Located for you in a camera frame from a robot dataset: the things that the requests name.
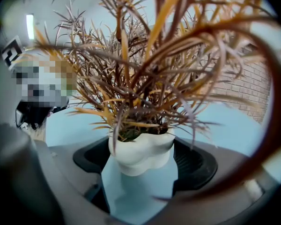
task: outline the table surface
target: table surface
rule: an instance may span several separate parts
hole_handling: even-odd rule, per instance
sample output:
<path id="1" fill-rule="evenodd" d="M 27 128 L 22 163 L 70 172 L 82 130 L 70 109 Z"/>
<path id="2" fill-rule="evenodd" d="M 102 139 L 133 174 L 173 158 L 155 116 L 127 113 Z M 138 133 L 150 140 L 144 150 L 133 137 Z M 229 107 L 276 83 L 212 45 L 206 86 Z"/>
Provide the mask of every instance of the table surface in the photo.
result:
<path id="1" fill-rule="evenodd" d="M 100 121 L 100 117 L 89 114 L 68 116 L 67 112 L 71 110 L 73 108 L 60 111 L 47 119 L 48 146 L 88 145 L 106 136 L 107 129 L 92 131 L 95 126 L 90 125 Z M 196 141 L 211 143 L 214 149 L 224 148 L 250 156 L 264 135 L 259 123 L 241 111 L 221 104 L 211 104 L 200 113 L 199 119 L 222 124 L 210 126 L 212 140 L 196 134 Z M 176 129 L 175 135 L 190 139 L 181 129 Z M 281 150 L 264 163 L 263 167 L 278 183 L 281 183 Z M 166 205 L 154 200 L 152 196 L 171 197 L 173 181 L 176 179 L 177 165 L 173 159 L 173 148 L 171 157 L 164 167 L 148 170 L 140 176 L 128 177 L 121 174 L 112 156 L 102 172 L 111 214 L 132 224 L 144 223 Z"/>

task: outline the potted plant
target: potted plant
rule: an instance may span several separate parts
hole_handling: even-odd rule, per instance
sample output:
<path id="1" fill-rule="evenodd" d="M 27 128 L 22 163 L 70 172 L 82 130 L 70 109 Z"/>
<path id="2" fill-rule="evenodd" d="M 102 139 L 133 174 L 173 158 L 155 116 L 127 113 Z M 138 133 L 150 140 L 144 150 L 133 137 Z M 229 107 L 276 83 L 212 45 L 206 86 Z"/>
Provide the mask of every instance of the potted plant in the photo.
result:
<path id="1" fill-rule="evenodd" d="M 83 13 L 75 16 L 71 5 L 69 17 L 59 14 L 63 23 L 55 42 L 60 30 L 67 30 L 70 46 L 48 46 L 38 34 L 42 49 L 63 61 L 56 66 L 75 74 L 67 83 L 77 81 L 77 98 L 93 107 L 71 113 L 102 118 L 96 129 L 110 129 L 110 152 L 130 176 L 167 162 L 175 129 L 183 129 L 193 141 L 195 132 L 208 131 L 210 123 L 197 115 L 210 102 L 254 105 L 211 91 L 217 83 L 242 76 L 243 60 L 250 54 L 238 51 L 248 43 L 250 23 L 272 21 L 259 6 L 261 0 L 155 0 L 151 29 L 138 9 L 144 1 L 101 0 L 117 24 L 108 36 L 94 26 L 87 31 Z M 232 75 L 231 80 L 220 81 L 223 73 Z"/>

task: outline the white pot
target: white pot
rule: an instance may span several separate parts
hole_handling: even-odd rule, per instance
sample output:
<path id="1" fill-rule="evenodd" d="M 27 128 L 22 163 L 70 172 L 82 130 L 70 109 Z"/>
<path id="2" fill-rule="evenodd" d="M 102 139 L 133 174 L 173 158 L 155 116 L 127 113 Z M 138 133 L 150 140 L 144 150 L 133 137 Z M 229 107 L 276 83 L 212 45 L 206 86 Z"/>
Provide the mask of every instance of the white pot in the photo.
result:
<path id="1" fill-rule="evenodd" d="M 174 134 L 174 129 L 169 128 L 167 133 L 161 135 L 142 133 L 134 142 L 117 140 L 114 153 L 113 134 L 110 132 L 108 147 L 123 174 L 138 176 L 150 168 L 160 168 L 167 163 L 175 139 L 172 134 Z"/>

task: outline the light fixture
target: light fixture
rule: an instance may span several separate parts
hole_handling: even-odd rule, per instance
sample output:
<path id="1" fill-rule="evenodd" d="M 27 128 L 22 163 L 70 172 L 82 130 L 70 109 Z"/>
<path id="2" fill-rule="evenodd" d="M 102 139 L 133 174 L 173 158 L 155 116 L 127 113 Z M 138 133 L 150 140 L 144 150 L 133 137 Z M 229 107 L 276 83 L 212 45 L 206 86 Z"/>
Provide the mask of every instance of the light fixture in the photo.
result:
<path id="1" fill-rule="evenodd" d="M 26 15 L 27 32 L 30 40 L 34 40 L 33 14 Z"/>

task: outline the brick wall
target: brick wall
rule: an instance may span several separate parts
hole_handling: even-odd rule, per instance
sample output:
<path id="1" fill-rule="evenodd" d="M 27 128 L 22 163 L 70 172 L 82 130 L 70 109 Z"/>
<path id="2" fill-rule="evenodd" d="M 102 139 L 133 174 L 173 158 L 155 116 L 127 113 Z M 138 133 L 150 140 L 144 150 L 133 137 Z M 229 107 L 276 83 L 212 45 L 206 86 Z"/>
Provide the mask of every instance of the brick wall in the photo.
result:
<path id="1" fill-rule="evenodd" d="M 251 50 L 251 48 L 243 50 L 243 53 L 249 50 Z M 231 100 L 222 100 L 226 104 L 241 110 L 246 115 L 251 116 L 254 120 L 261 123 L 266 113 L 271 76 L 266 65 L 261 62 L 253 64 L 245 63 L 243 69 L 242 77 L 231 83 L 216 84 L 213 93 L 232 95 L 257 103 L 259 108 L 243 105 L 240 102 Z M 231 77 L 233 77 L 233 75 L 225 74 L 220 77 L 220 80 L 229 80 Z"/>

